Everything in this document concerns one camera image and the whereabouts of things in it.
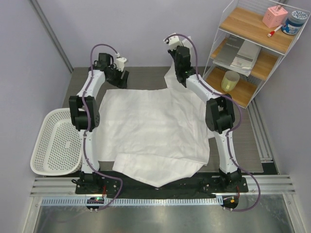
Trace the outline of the pale yellow cup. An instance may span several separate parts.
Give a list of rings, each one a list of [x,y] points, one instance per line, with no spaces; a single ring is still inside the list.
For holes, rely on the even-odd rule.
[[[225,92],[232,91],[240,80],[240,74],[235,71],[226,71],[221,83],[221,88]]]

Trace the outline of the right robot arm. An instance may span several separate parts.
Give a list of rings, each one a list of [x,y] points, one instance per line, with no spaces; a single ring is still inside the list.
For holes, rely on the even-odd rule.
[[[220,188],[226,192],[237,191],[242,181],[242,172],[233,147],[232,129],[235,113],[231,96],[221,94],[202,79],[191,66],[188,47],[177,46],[175,49],[169,49],[168,53],[173,59],[178,82],[206,104],[205,122],[214,134],[220,158]]]

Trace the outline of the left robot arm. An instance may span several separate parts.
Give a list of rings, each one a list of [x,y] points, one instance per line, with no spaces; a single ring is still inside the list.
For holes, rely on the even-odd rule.
[[[88,77],[82,89],[69,98],[70,117],[82,141],[82,167],[76,184],[76,194],[97,194],[104,188],[104,180],[99,174],[100,165],[96,149],[96,129],[100,124],[99,107],[96,97],[101,86],[109,84],[125,89],[129,72],[124,69],[127,59],[116,53],[99,53],[91,64]]]

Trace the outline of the grey wall corner strip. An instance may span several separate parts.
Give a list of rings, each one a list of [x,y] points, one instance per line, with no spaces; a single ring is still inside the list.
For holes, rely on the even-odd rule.
[[[28,3],[33,8],[34,12],[36,13],[38,19],[40,20],[44,30],[46,31],[48,37],[50,38],[52,44],[56,48],[58,54],[60,55],[61,59],[63,60],[65,66],[69,70],[70,73],[73,72],[73,66],[69,61],[63,47],[61,46],[49,20],[47,19],[45,13],[43,12],[39,2],[37,0],[28,0]]]

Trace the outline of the pink cube power adapter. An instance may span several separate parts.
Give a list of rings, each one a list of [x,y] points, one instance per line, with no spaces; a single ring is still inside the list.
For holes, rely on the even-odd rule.
[[[262,22],[268,28],[277,27],[283,22],[287,14],[288,11],[281,5],[269,7],[263,16]]]

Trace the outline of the light grey booklet stack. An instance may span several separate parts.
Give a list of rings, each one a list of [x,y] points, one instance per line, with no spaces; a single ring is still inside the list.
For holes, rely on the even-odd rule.
[[[230,67],[233,71],[249,76],[261,51],[261,46],[250,41],[244,41]]]

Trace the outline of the blue lidded jar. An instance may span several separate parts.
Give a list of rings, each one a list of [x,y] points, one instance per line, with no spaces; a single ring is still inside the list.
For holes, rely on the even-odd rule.
[[[303,11],[292,11],[285,20],[281,30],[288,35],[296,35],[308,19],[308,14]]]

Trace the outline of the white long sleeve shirt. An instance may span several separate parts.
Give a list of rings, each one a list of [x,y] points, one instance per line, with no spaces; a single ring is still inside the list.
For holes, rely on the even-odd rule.
[[[99,162],[154,187],[188,178],[209,162],[205,104],[180,84],[171,67],[167,87],[109,89],[96,132]]]

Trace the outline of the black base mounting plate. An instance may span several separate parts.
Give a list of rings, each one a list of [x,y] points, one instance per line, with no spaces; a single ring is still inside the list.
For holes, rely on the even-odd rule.
[[[162,187],[136,181],[115,171],[103,171],[105,177],[80,172],[79,178],[71,179],[76,185],[76,194],[106,194],[113,198],[120,191],[119,199],[199,199],[212,198],[217,193],[248,192],[246,178],[239,183],[225,187],[216,173],[198,172],[190,178],[183,178]]]

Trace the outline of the red white marker pen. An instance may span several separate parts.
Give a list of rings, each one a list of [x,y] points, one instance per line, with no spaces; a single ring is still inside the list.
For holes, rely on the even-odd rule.
[[[267,34],[267,37],[273,36],[279,29],[282,28],[282,26],[283,26],[283,24],[280,24],[276,29],[274,29],[273,31],[269,32],[269,33]]]

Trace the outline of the white perforated plastic basket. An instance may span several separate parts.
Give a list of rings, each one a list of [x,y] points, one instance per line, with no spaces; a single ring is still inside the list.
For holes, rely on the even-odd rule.
[[[31,170],[42,176],[64,176],[82,166],[79,132],[71,122],[69,108],[49,112],[41,125],[32,153]]]

